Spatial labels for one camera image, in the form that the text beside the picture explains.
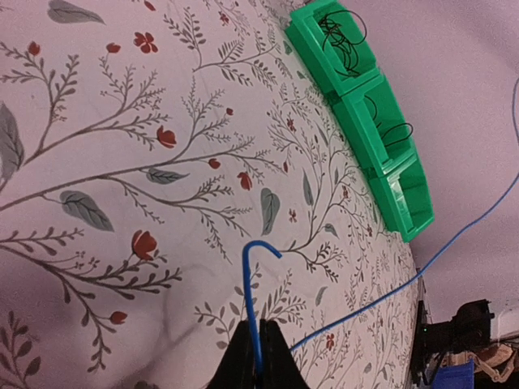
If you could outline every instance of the pink wall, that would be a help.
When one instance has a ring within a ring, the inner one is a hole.
[[[510,113],[519,73],[519,2],[343,3],[366,21],[369,43],[414,124],[436,215],[412,244],[422,266],[519,169]],[[519,296],[518,204],[516,188],[429,270],[434,321],[450,319],[467,301]]]

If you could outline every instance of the floral tablecloth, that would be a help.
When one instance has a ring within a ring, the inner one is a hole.
[[[289,0],[0,1],[0,387],[201,388],[414,274],[283,29]],[[311,340],[312,388],[403,386],[416,289]]]

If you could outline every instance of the curved cable end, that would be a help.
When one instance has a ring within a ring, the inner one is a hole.
[[[263,373],[263,356],[261,353],[260,334],[254,314],[254,303],[252,302],[251,291],[251,267],[249,266],[249,251],[254,246],[261,246],[269,250],[271,253],[281,258],[282,254],[274,246],[265,241],[250,241],[243,247],[242,265],[243,265],[243,294],[245,297],[245,307],[247,309],[247,318],[249,320],[249,328],[251,329],[252,348],[254,350],[255,370],[261,376]]]

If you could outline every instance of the blue cable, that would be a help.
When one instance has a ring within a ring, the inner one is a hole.
[[[519,144],[519,127],[517,126],[517,119],[516,119],[516,112],[515,112],[515,106],[516,106],[516,102],[517,102],[517,86],[519,85],[519,79],[517,79],[515,85],[513,86],[513,97],[512,97],[512,121],[513,121],[513,128],[514,130],[516,131],[516,137],[517,137],[517,143]],[[290,351],[294,351],[295,349],[303,346],[308,340],[311,340],[319,335],[321,335],[322,333],[332,329],[333,327],[335,326],[338,326],[339,324],[342,324],[348,320],[350,320],[351,318],[354,318],[356,316],[359,316],[361,313],[373,308],[374,306],[380,304],[382,301],[384,300],[387,300],[388,298],[390,298],[391,296],[397,294],[398,292],[400,292],[402,289],[405,289],[407,288],[408,286],[410,286],[411,284],[413,284],[414,282],[416,282],[418,280],[418,278],[420,278],[421,276],[423,276],[423,274],[427,271],[427,269],[429,267],[432,266],[432,264],[445,252],[448,250],[448,248],[450,246],[452,246],[454,244],[455,241],[458,240],[458,238],[463,235],[466,231],[468,231],[469,229],[471,229],[472,227],[474,227],[476,224],[478,224],[481,220],[485,219],[488,215],[490,215],[500,204],[501,202],[504,200],[504,198],[506,196],[508,196],[508,194],[512,191],[513,187],[517,184],[517,181],[519,181],[519,172],[517,173],[516,177],[513,179],[512,183],[510,184],[510,186],[508,187],[508,189],[499,197],[499,199],[494,203],[494,205],[492,205],[486,212],[484,212],[479,218],[477,218],[476,220],[474,221],[471,221],[470,223],[468,223],[465,227],[463,227],[456,235],[454,235],[454,237],[447,242],[447,244],[445,246],[443,246],[440,251],[438,251],[432,258],[431,260],[427,263],[427,265],[422,269],[420,270],[416,276],[412,277],[410,280],[408,280],[407,282],[405,282],[404,284],[400,285],[399,287],[397,287],[396,289],[392,290],[391,292],[385,294],[384,296],[376,299],[375,301],[373,301],[372,303],[368,304],[367,306],[364,306],[363,308],[359,309],[359,310],[356,310],[355,312],[351,313],[351,314],[348,314],[347,316],[343,317],[343,318],[339,318],[338,320],[336,320],[335,322],[333,323],[330,323],[328,324],[327,326],[324,326],[322,327],[321,329],[317,330],[317,331],[314,331],[312,332],[310,335],[306,336],[305,338],[301,339],[299,342],[297,342],[294,346],[292,346],[292,348],[290,349]]]
[[[281,253],[273,246],[264,241],[248,242],[242,251],[242,265],[243,265],[243,293],[245,294],[245,307],[247,308],[247,317],[249,319],[249,328],[252,337],[252,349],[254,351],[255,370],[256,374],[261,376],[263,373],[263,356],[261,354],[260,334],[258,333],[258,325],[256,324],[256,317],[254,314],[254,303],[252,302],[251,289],[251,267],[249,266],[249,250],[254,246],[261,246],[269,250],[271,253],[281,258]]]

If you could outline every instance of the green tray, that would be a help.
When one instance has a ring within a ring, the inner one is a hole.
[[[356,76],[347,76],[341,51],[334,48],[329,40],[324,42],[326,36],[319,26],[319,21],[327,14],[344,10],[345,8],[335,0],[313,2],[292,12],[292,22],[285,30],[322,93],[332,100],[380,74],[375,55],[366,41],[355,46],[358,52],[358,65],[354,69],[360,74]],[[350,41],[358,42],[362,39],[362,32],[349,12],[330,15],[328,19],[340,24],[341,32]]]
[[[434,219],[427,180],[415,154],[385,177],[369,184],[389,231],[398,231],[404,242],[415,239]]]
[[[384,76],[379,75],[341,97],[332,103],[332,110],[367,178],[383,177],[416,154],[410,137],[384,146],[409,134],[409,128],[402,126],[389,132],[382,140],[387,130],[405,122]]]

